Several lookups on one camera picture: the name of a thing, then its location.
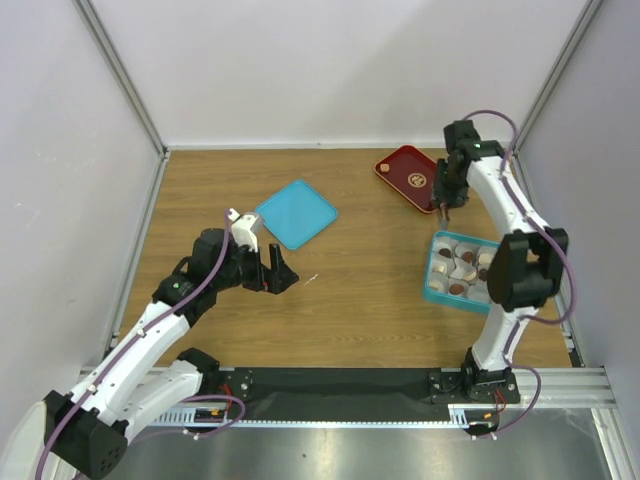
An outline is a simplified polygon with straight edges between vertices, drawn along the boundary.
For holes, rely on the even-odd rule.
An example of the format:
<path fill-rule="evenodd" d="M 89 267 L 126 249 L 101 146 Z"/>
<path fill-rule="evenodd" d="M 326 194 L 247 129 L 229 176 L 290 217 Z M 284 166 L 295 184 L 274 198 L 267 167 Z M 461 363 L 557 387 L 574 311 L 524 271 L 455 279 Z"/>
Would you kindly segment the blue box lid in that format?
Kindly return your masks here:
<path fill-rule="evenodd" d="M 255 208 L 265 227 L 295 251 L 338 218 L 337 209 L 302 179 L 282 188 Z"/>

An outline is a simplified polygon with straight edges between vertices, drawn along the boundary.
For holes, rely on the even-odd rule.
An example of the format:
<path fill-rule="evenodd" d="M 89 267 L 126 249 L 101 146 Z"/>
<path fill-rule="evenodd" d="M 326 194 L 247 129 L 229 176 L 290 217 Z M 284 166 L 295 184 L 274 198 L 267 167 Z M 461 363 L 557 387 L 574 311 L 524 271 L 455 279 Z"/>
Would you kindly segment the cream chocolate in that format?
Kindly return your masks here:
<path fill-rule="evenodd" d="M 433 281 L 429 283 L 429 288 L 436 292 L 442 292 L 443 285 L 440 282 Z"/>

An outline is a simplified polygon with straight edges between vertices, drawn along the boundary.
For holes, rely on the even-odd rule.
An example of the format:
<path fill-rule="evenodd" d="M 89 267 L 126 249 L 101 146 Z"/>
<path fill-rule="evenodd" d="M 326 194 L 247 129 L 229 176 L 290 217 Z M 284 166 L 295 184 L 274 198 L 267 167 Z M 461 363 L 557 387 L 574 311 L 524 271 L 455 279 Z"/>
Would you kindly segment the dark round chocolate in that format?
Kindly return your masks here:
<path fill-rule="evenodd" d="M 452 284 L 452 285 L 449 287 L 449 293 L 450 293 L 451 295 L 455 295 L 455 296 L 457 296 L 457 295 L 461 295 L 461 294 L 463 294 L 463 293 L 464 293 L 464 291 L 465 291 L 465 288 L 464 288 L 464 286 L 463 286 L 463 285 L 461 285 L 461 284 Z"/>

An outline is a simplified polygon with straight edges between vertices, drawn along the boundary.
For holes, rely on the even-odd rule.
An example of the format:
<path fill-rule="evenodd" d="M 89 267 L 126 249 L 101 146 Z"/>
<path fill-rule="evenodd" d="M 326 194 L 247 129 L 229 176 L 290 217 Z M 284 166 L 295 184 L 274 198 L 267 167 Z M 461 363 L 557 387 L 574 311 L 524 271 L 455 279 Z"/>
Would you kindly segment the metal tongs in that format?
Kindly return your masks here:
<path fill-rule="evenodd" d="M 449 206 L 446 203 L 441 203 L 439 205 L 438 219 L 439 219 L 439 228 L 443 231 L 446 231 L 449 227 L 449 222 L 450 222 Z"/>

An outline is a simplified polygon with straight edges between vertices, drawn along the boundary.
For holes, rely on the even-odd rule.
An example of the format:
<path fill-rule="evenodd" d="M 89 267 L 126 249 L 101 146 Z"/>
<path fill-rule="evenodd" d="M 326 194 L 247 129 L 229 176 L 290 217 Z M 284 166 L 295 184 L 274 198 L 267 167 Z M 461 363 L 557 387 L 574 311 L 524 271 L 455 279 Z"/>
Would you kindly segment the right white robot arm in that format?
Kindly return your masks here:
<path fill-rule="evenodd" d="M 487 272 L 489 313 L 461 367 L 459 391 L 474 402 L 511 386 L 511 360 L 524 329 L 555 296 L 568 269 L 569 238 L 536 212 L 515 179 L 510 149 L 484 140 L 470 118 L 444 129 L 447 156 L 438 161 L 431 204 L 443 225 L 474 190 L 502 239 Z"/>

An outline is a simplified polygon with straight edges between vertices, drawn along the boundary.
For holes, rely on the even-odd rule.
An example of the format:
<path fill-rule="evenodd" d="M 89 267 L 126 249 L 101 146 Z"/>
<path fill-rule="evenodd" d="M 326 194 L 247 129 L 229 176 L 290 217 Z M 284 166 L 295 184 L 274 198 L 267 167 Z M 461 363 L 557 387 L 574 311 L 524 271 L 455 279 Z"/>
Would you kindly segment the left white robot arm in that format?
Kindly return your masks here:
<path fill-rule="evenodd" d="M 240 421 L 245 402 L 220 391 L 218 362 L 198 349 L 182 352 L 161 376 L 143 377 L 163 353 L 211 309 L 220 292 L 241 286 L 278 295 L 298 282 L 280 246 L 269 246 L 270 263 L 259 247 L 229 227 L 206 229 L 192 252 L 163 279 L 135 326 L 69 393 L 51 391 L 46 404 L 43 452 L 35 478 L 55 454 L 89 479 L 102 479 L 121 461 L 132 440 L 164 411 L 181 402 L 235 404 L 216 432 Z"/>

